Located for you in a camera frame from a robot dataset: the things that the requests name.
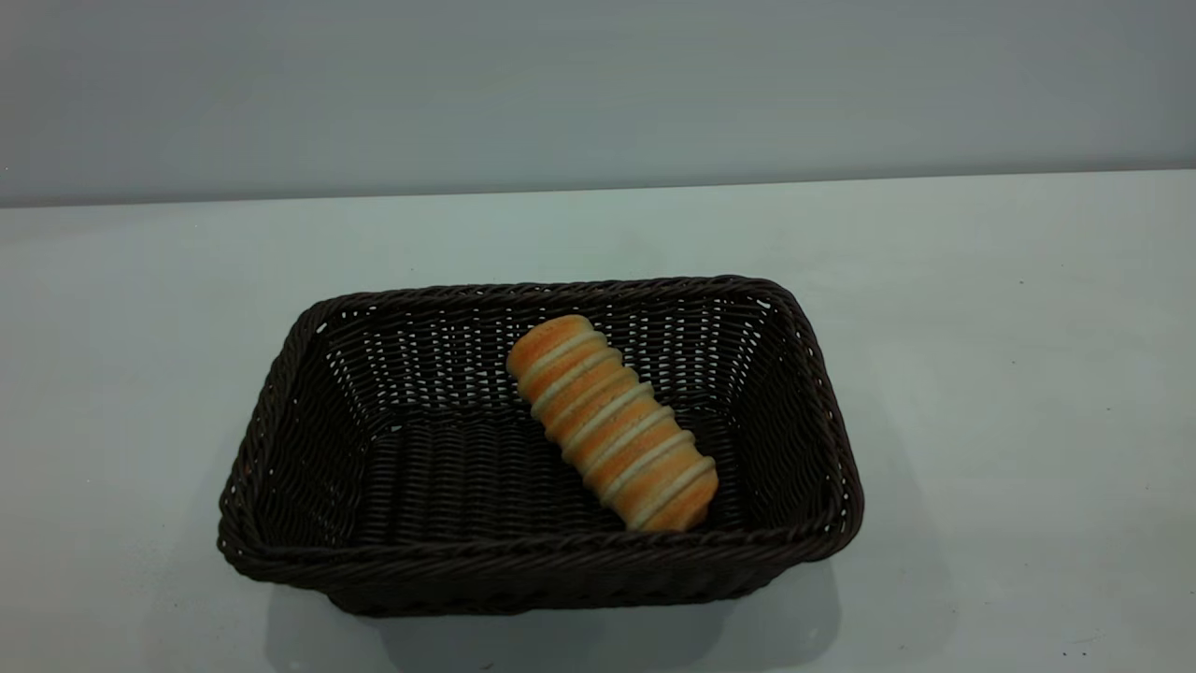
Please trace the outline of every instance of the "bread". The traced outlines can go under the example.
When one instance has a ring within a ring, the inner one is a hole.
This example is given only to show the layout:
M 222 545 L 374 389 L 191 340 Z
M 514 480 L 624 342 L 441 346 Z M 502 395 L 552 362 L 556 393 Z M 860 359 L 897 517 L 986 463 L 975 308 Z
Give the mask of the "bread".
M 537 325 L 507 357 L 544 435 L 629 531 L 688 531 L 719 488 L 714 460 L 580 314 Z

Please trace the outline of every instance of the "white background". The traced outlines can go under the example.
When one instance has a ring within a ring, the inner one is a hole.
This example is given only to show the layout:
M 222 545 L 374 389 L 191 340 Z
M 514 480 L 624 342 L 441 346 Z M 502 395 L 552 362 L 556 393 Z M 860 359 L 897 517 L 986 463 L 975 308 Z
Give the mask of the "white background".
M 0 210 L 4 671 L 1191 671 L 1196 173 Z M 868 497 L 736 602 L 371 622 L 216 500 L 300 310 L 742 273 L 807 310 Z
M 1191 0 L 5 0 L 0 203 L 1196 166 Z

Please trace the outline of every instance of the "gray wall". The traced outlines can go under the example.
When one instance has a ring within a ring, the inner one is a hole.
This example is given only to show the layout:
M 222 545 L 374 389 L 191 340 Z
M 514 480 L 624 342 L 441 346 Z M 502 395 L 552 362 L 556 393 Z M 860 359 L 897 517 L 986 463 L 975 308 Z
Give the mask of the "gray wall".
M 1196 165 L 1192 0 L 4 0 L 0 203 Z

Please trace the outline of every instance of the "dark brown wicker basket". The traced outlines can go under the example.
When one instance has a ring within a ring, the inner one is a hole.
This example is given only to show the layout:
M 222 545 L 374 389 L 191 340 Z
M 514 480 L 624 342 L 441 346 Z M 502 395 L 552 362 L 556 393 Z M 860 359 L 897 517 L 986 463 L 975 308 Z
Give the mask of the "dark brown wicker basket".
M 708 521 L 628 533 L 504 369 L 580 312 L 718 461 Z M 702 602 L 843 549 L 864 494 L 813 331 L 767 280 L 349 294 L 305 311 L 220 497 L 239 573 L 366 616 Z

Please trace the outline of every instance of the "white cream stripe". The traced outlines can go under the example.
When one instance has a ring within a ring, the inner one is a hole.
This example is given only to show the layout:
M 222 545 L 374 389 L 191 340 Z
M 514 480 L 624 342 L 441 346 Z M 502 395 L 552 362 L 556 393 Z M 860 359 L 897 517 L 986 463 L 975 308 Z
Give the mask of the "white cream stripe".
M 694 482 L 697 482 L 698 477 L 712 470 L 714 470 L 714 459 L 703 457 L 702 460 L 690 466 L 685 472 L 682 472 L 667 489 L 660 489 L 651 507 L 641 508 L 639 514 L 627 525 L 627 530 L 639 531 L 642 528 L 645 524 L 659 514 L 678 494 L 688 489 Z
M 585 344 L 591 339 L 602 339 L 603 345 L 606 345 L 606 336 L 602 331 L 594 331 L 593 329 L 587 329 L 580 334 L 574 334 L 570 338 L 566 339 L 562 344 L 553 349 L 551 351 L 544 354 L 536 362 L 531 363 L 527 372 L 519 378 L 520 384 L 531 385 L 537 377 L 555 361 L 556 359 L 563 356 L 565 354 L 578 348 L 580 344 Z
M 658 409 L 657 411 L 649 414 L 648 416 L 643 417 L 639 423 L 633 426 L 630 430 L 624 430 L 618 436 L 616 436 L 611 443 L 606 445 L 606 448 L 594 452 L 594 455 L 591 457 L 590 463 L 586 465 L 579 465 L 578 471 L 581 472 L 582 477 L 588 477 L 591 472 L 600 469 L 608 460 L 618 455 L 618 452 L 623 451 L 623 448 L 634 442 L 635 439 L 639 438 L 641 433 L 648 430 L 649 428 L 655 427 L 655 424 L 660 423 L 661 421 L 672 417 L 673 417 L 672 408 Z
M 532 417 L 538 420 L 541 412 L 544 411 L 544 408 L 551 404 L 553 398 L 555 398 L 557 393 L 563 391 L 566 386 L 576 381 L 578 378 L 580 378 L 582 374 L 586 374 L 591 369 L 598 367 L 604 361 L 612 359 L 622 360 L 622 357 L 623 355 L 616 351 L 615 349 L 603 349 L 597 354 L 591 355 L 586 360 L 579 362 L 578 365 L 573 366 L 572 369 L 562 374 L 560 379 L 549 385 L 549 387 L 545 388 L 544 392 L 539 396 L 538 400 L 532 403 L 531 405 Z
M 645 453 L 642 457 L 635 459 L 635 463 L 627 466 L 627 470 L 622 472 L 610 487 L 606 487 L 606 492 L 600 494 L 600 500 L 603 506 L 610 504 L 615 500 L 615 496 L 627 487 L 627 483 L 631 481 L 641 470 L 651 465 L 657 459 L 664 458 L 666 454 L 672 453 L 679 447 L 684 447 L 694 441 L 694 434 L 689 430 L 682 430 L 681 433 L 669 438 L 664 442 L 660 442 L 654 448 Z
M 611 381 L 615 381 L 615 380 L 617 380 L 620 378 L 626 378 L 628 372 L 631 372 L 631 371 L 628 369 L 628 368 L 626 368 L 626 367 L 621 367 L 621 368 L 616 369 L 610 377 L 603 379 L 598 384 L 594 384 L 592 388 L 590 388 L 588 391 L 586 391 L 586 392 L 581 393 L 580 396 L 578 396 L 578 399 L 573 400 L 572 403 L 569 403 L 569 406 L 567 406 L 563 410 L 561 410 L 561 414 L 559 414 L 556 416 L 556 421 L 553 423 L 551 427 L 545 427 L 545 435 L 549 439 L 556 438 L 556 432 L 562 426 L 566 424 L 566 422 L 569 420 L 569 417 L 573 416 L 573 414 L 576 412 L 578 409 L 581 408 L 581 405 L 588 403 L 590 399 L 593 398 L 594 396 L 597 396 L 598 393 L 602 393 L 602 391 L 606 386 L 610 386 Z M 637 381 L 634 372 L 631 372 L 631 381 Z M 560 445 L 561 448 L 565 448 L 565 442 L 560 442 L 559 441 L 556 443 Z
M 578 447 L 581 446 L 581 442 L 585 441 L 587 435 L 593 433 L 596 428 L 602 426 L 603 422 L 610 418 L 615 412 L 631 404 L 631 400 L 639 398 L 640 396 L 647 396 L 648 398 L 651 398 L 652 384 L 640 384 L 639 386 L 635 386 L 630 391 L 615 398 L 606 406 L 598 410 L 598 414 L 596 414 L 590 421 L 585 422 L 585 424 L 582 424 L 581 428 L 578 428 L 578 430 L 574 432 L 573 435 L 565 438 L 561 441 L 561 446 L 565 447 L 566 460 L 568 460 L 569 458 L 573 457 L 574 453 L 576 453 Z

